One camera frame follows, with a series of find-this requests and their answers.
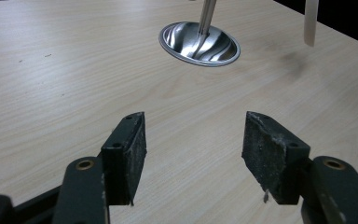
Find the wooden table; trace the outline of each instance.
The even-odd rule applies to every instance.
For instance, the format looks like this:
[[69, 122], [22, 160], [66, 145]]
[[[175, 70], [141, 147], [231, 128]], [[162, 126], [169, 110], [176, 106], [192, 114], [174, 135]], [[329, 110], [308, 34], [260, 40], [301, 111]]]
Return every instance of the wooden table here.
[[210, 68], [169, 55], [158, 33], [198, 21], [203, 1], [0, 1], [0, 193], [14, 204], [96, 156], [124, 116], [144, 111], [148, 154], [135, 206], [113, 223], [302, 223], [263, 203], [241, 158], [245, 112], [275, 118], [358, 171], [358, 42], [270, 0], [219, 0], [213, 25], [240, 58]]

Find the metal stand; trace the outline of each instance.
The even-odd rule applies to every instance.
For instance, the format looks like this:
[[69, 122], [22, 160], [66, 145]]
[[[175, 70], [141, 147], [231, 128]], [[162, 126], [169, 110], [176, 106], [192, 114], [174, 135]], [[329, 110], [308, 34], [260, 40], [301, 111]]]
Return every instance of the metal stand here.
[[200, 23], [182, 21], [166, 26], [159, 43], [173, 57], [203, 66], [221, 66], [240, 56], [240, 45], [230, 35], [211, 26], [216, 0], [205, 0]]

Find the reflective surface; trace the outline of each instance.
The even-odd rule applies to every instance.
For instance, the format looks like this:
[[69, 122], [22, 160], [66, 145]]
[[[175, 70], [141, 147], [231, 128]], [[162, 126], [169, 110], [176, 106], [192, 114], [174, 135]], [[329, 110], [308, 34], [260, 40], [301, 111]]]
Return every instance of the reflective surface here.
[[208, 35], [201, 35], [197, 22], [168, 25], [161, 31], [159, 42], [172, 56], [203, 66], [232, 63], [241, 53], [234, 38], [213, 26]]

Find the metal rod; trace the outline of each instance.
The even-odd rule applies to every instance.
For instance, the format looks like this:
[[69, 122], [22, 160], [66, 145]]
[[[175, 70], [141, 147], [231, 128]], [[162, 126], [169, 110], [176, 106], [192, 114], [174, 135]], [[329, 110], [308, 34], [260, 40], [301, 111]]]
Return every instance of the metal rod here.
[[214, 6], [216, 6], [216, 0], [205, 0], [199, 27], [199, 33], [201, 35], [207, 35], [209, 33], [209, 27], [211, 26]]

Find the table top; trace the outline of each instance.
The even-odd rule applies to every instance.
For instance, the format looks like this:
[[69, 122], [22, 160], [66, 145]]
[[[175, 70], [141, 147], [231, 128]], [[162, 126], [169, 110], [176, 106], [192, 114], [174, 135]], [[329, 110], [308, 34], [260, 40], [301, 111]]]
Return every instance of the table top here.
[[203, 1], [0, 1], [0, 194], [15, 205], [96, 156], [126, 115], [144, 111], [148, 154], [135, 206], [113, 223], [302, 223], [263, 203], [241, 158], [246, 111], [275, 118], [358, 171], [358, 41], [270, 0], [219, 0], [212, 25], [240, 43], [222, 67], [184, 63], [159, 44], [198, 21]]

